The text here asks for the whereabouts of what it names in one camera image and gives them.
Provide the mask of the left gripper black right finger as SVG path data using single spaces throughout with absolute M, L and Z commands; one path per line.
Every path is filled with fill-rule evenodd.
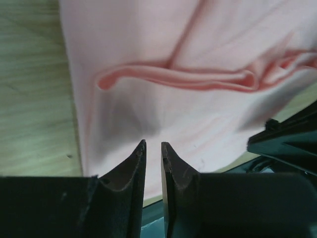
M 168 238 L 314 238 L 317 191 L 298 174 L 200 173 L 161 145 Z

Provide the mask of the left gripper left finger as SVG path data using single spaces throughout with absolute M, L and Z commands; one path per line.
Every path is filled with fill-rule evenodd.
M 1 177 L 3 238 L 138 238 L 147 147 L 102 177 Z

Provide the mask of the pink t shirt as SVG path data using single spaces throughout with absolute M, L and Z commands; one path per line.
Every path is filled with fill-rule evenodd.
M 104 175 L 147 142 L 200 172 L 231 164 L 317 79 L 314 0 L 61 0 L 82 170 Z

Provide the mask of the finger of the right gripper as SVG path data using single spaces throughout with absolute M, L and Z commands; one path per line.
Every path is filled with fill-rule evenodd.
M 247 151 L 315 174 L 317 103 L 313 102 L 285 121 L 268 120 L 264 131 L 249 138 Z

